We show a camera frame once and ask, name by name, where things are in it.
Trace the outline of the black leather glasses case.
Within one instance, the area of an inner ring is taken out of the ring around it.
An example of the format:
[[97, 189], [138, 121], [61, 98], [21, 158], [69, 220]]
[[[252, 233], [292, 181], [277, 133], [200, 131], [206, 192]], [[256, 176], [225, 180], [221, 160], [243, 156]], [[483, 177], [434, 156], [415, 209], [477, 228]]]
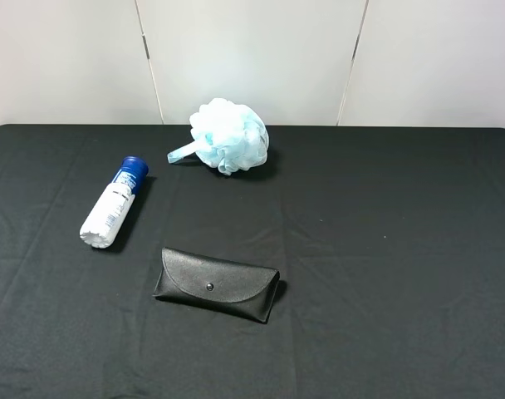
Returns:
[[266, 323], [280, 280], [274, 268], [163, 248], [153, 296]]

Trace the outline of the black tablecloth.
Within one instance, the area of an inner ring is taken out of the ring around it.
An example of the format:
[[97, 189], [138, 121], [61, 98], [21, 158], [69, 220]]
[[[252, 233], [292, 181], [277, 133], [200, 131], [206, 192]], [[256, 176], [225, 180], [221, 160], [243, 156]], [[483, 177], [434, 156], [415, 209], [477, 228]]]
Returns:
[[0, 398], [505, 398], [505, 129], [0, 126]]

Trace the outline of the light blue bath loofah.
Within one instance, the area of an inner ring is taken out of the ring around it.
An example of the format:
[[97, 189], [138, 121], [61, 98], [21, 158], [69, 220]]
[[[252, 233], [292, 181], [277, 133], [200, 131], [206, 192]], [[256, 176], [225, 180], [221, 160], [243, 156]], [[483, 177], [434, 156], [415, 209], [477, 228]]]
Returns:
[[170, 164], [195, 154], [223, 175], [267, 162], [269, 135], [262, 119], [248, 106], [214, 98], [193, 113], [193, 141], [167, 154]]

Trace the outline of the blue and white bottle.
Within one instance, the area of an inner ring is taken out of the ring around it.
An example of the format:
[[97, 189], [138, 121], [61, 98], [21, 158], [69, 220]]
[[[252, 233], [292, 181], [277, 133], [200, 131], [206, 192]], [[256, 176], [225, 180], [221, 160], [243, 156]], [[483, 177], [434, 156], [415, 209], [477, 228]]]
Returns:
[[149, 167], [140, 157], [123, 159], [81, 226], [80, 238], [84, 243], [96, 249], [113, 244], [148, 172]]

